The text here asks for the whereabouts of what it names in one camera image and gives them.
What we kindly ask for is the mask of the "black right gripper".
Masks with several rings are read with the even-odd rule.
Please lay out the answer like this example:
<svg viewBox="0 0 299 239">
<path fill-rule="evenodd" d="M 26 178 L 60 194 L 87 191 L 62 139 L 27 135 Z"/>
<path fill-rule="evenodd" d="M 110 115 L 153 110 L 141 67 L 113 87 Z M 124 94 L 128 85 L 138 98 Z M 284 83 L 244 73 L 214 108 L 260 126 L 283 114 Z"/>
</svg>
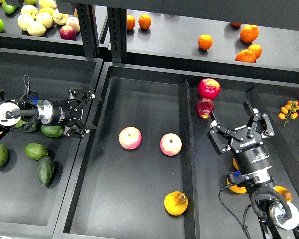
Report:
<svg viewBox="0 0 299 239">
<path fill-rule="evenodd" d="M 244 102 L 244 108 L 249 116 L 247 124 L 247 142 L 238 142 L 239 134 L 221 126 L 216 113 L 210 113 L 210 131 L 207 134 L 217 154 L 232 150 L 233 157 L 242 175 L 261 176 L 272 167 L 271 158 L 265 145 L 256 143 L 254 139 L 259 134 L 261 139 L 275 135 L 267 113 L 260 113 L 252 107 L 249 100 Z"/>
</svg>

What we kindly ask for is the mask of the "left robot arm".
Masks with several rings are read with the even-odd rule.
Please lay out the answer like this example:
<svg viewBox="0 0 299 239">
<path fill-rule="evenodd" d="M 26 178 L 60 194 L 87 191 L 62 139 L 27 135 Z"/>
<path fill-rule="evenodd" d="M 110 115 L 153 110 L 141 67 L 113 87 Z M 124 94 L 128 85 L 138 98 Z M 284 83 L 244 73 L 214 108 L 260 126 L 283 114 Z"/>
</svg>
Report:
<svg viewBox="0 0 299 239">
<path fill-rule="evenodd" d="M 100 101 L 89 88 L 69 89 L 69 98 L 45 99 L 40 104 L 36 92 L 30 90 L 30 77 L 24 75 L 24 93 L 19 99 L 5 100 L 4 90 L 0 90 L 0 140 L 7 133 L 16 130 L 15 125 L 23 120 L 27 124 L 19 130 L 30 130 L 37 122 L 45 126 L 63 126 L 63 135 L 67 138 L 82 139 L 95 126 L 83 123 L 84 108 L 92 100 Z"/>
</svg>

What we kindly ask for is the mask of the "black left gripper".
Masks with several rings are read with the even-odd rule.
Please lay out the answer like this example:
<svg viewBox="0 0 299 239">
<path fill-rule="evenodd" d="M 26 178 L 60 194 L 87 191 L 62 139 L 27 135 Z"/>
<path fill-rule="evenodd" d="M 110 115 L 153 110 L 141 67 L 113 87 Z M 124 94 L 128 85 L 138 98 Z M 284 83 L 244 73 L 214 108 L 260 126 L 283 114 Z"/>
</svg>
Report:
<svg viewBox="0 0 299 239">
<path fill-rule="evenodd" d="M 52 107 L 52 114 L 48 125 L 65 126 L 65 137 L 83 139 L 90 131 L 97 129 L 96 126 L 85 126 L 81 122 L 84 107 L 90 101 L 100 102 L 101 98 L 96 97 L 89 88 L 72 88 L 68 92 L 68 100 L 51 100 L 49 102 Z"/>
</svg>

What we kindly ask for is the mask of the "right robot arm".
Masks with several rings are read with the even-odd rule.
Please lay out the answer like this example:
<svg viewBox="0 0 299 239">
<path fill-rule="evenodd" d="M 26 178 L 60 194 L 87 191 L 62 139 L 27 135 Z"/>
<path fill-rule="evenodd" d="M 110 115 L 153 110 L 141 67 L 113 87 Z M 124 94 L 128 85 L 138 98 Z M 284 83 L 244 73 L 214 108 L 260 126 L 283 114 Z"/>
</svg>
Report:
<svg viewBox="0 0 299 239">
<path fill-rule="evenodd" d="M 244 187 L 250 203 L 245 211 L 252 209 L 257 215 L 262 237 L 281 238 L 278 229 L 291 230 L 299 239 L 299 210 L 287 198 L 288 191 L 278 192 L 268 170 L 271 157 L 263 140 L 274 136 L 266 113 L 260 113 L 249 101 L 245 102 L 249 114 L 247 125 L 234 130 L 221 126 L 214 112 L 210 112 L 209 140 L 218 154 L 232 152 L 238 170 L 227 176 L 227 188 Z"/>
</svg>

